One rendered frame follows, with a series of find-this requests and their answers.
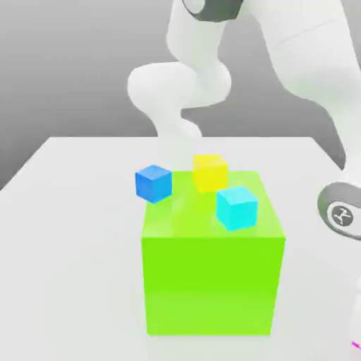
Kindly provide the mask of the small yellow cube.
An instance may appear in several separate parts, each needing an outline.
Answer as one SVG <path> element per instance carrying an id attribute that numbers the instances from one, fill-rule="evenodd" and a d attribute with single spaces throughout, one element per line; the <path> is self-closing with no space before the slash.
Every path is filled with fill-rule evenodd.
<path id="1" fill-rule="evenodd" d="M 228 164 L 220 154 L 193 157 L 192 179 L 198 192 L 215 192 L 228 186 Z"/>

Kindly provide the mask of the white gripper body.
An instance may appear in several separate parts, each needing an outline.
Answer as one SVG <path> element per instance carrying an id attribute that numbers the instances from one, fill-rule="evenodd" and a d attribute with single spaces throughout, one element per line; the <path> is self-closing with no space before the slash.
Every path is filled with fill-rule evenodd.
<path id="1" fill-rule="evenodd" d="M 353 343 L 361 343 L 361 295 L 355 298 L 350 320 L 350 338 Z"/>

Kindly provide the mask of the small blue cube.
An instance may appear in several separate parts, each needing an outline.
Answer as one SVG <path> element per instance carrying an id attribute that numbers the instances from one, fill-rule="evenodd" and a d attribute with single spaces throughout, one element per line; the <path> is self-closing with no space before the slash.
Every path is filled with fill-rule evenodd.
<path id="1" fill-rule="evenodd" d="M 172 172 L 151 165 L 135 173 L 136 195 L 154 204 L 172 195 Z"/>

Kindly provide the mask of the large green box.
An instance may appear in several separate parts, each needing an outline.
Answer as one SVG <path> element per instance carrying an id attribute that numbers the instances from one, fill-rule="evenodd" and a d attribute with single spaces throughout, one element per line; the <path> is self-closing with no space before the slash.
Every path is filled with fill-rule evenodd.
<path id="1" fill-rule="evenodd" d="M 195 190 L 191 173 L 173 173 L 173 193 L 147 203 L 141 235 L 147 333 L 268 335 L 286 237 L 254 171 L 232 171 L 228 184 L 259 200 L 252 228 L 227 231 L 216 196 Z"/>

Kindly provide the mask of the small cyan cube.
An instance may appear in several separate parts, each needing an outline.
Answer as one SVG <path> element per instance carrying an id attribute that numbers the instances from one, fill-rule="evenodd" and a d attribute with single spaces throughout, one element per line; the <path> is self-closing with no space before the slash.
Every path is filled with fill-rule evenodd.
<path id="1" fill-rule="evenodd" d="M 258 198 L 245 186 L 218 190 L 216 193 L 216 217 L 227 231 L 255 226 L 258 205 Z"/>

